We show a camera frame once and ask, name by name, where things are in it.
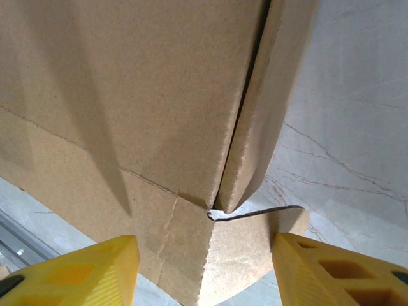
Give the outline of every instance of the cardboard flap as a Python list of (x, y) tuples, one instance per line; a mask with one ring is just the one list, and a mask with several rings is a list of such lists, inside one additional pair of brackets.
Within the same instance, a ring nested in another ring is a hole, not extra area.
[(231, 213), (262, 183), (318, 0), (273, 0), (215, 206)]

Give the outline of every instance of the torn cardboard edge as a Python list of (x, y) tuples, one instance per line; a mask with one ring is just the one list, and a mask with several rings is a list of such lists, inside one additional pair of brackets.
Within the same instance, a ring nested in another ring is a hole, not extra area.
[(277, 232), (302, 235), (309, 225), (308, 213), (296, 206), (215, 221), (203, 214), (179, 199), (161, 251), (156, 284), (182, 305), (217, 305), (241, 292), (273, 269)]

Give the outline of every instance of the rectangular hole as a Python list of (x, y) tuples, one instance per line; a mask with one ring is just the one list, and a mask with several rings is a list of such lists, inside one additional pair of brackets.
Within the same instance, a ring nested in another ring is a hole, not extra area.
[(346, 290), (360, 306), (408, 306), (398, 293), (392, 290)]
[(298, 245), (299, 245), (300, 247), (303, 247), (304, 249), (315, 249), (315, 248), (316, 248), (316, 247), (314, 247), (313, 245), (306, 244), (306, 243), (304, 243), (304, 242), (299, 242), (299, 241), (298, 241)]
[(373, 279), (365, 268), (352, 261), (320, 260), (319, 264), (335, 279)]

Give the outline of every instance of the white marble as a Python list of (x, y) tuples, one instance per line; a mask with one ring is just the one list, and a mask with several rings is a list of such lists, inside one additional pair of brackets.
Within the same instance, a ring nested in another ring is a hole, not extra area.
[[(408, 267), (408, 1), (321, 0), (291, 100), (265, 181), (238, 214), (301, 205), (308, 237)], [(28, 199), (0, 180), (0, 208), (54, 249), (93, 243)], [(221, 305), (280, 305), (276, 283), (271, 272)], [(135, 299), (178, 305), (143, 277)]]

